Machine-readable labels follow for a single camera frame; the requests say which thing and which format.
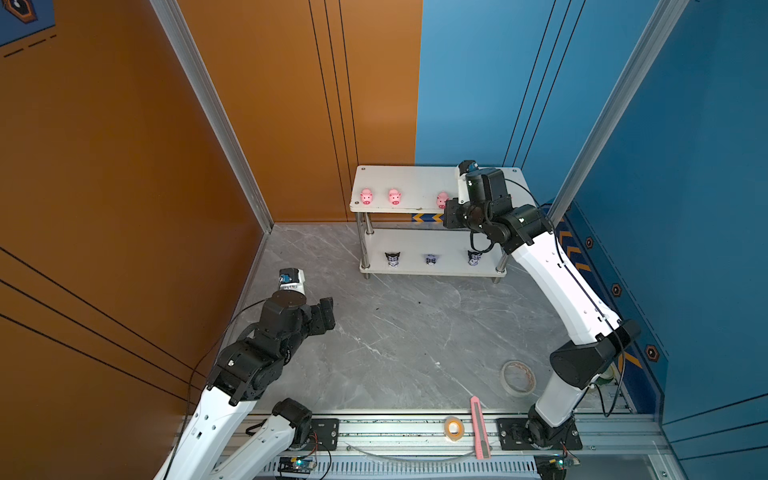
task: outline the roll of tape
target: roll of tape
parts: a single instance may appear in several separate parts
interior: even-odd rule
[[[445,419],[443,429],[445,430],[445,437],[452,442],[457,442],[464,436],[464,423],[456,417],[448,417]]]

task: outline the orange chevron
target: orange chevron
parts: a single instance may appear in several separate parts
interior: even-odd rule
[[[640,364],[640,360],[636,359],[629,353],[624,352],[624,355],[619,357],[619,372],[624,368],[624,359],[627,359],[630,363],[636,365],[638,369],[643,369],[643,366]]]
[[[560,232],[560,245],[563,244],[563,237],[573,237],[573,236],[574,236],[574,234],[572,234],[571,232],[566,232],[564,230],[561,231]]]

